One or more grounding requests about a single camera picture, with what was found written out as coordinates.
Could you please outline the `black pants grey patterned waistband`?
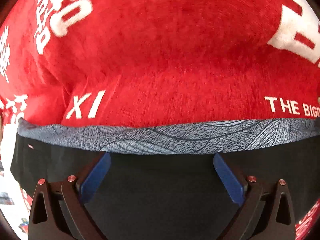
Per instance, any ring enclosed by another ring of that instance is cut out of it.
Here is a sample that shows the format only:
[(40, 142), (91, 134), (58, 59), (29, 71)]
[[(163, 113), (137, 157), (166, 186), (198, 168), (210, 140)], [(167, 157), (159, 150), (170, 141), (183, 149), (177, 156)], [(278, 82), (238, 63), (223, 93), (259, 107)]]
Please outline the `black pants grey patterned waistband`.
[(239, 205), (213, 158), (287, 182), (295, 239), (319, 239), (319, 119), (214, 121), (149, 128), (19, 120), (11, 172), (32, 199), (40, 179), (78, 174), (107, 152), (111, 166), (85, 208), (106, 239), (218, 239)]

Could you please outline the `red blanket white characters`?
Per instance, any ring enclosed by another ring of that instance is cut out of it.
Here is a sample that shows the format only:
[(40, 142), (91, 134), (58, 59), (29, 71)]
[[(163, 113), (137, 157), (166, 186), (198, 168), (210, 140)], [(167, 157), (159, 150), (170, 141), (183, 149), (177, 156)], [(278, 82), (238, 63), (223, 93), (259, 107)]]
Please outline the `red blanket white characters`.
[(18, 122), (319, 119), (319, 0), (1, 0), (1, 239), (29, 239)]

